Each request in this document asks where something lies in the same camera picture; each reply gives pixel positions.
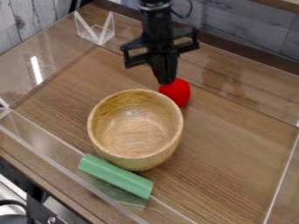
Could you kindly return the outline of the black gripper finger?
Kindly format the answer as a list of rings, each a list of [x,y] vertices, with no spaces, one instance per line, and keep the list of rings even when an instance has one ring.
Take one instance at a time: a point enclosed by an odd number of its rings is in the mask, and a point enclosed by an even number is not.
[[[165,69],[165,57],[162,55],[153,55],[150,59],[150,65],[154,70],[155,78],[161,84],[166,83],[166,69]]]
[[[166,78],[165,84],[169,85],[174,82],[177,77],[177,70],[178,70],[178,52],[171,51],[166,55],[165,59],[165,68],[166,68]]]

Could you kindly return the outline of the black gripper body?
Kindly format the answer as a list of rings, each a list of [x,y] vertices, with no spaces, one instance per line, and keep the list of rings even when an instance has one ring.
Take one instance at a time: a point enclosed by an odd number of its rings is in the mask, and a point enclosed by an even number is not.
[[[153,55],[162,55],[165,60],[167,53],[177,51],[179,58],[199,48],[197,29],[177,27],[170,11],[143,11],[142,15],[142,35],[121,46],[126,67],[150,64]]]

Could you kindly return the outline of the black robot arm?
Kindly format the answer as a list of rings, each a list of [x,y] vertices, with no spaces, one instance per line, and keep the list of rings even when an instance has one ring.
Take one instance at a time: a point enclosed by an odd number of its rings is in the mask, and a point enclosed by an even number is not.
[[[173,0],[139,0],[139,10],[143,16],[142,35],[121,46],[125,54],[126,68],[149,64],[161,85],[174,83],[178,71],[178,60],[182,53],[201,47],[197,29],[175,27],[173,15],[179,15],[173,9]]]

